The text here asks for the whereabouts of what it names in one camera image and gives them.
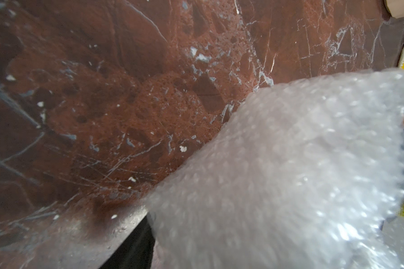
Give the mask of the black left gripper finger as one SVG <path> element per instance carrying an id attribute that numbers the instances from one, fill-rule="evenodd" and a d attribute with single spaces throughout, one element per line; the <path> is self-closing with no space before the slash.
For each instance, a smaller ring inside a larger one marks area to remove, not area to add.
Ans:
<path id="1" fill-rule="evenodd" d="M 100 269 L 150 269 L 155 238 L 146 215 Z"/>

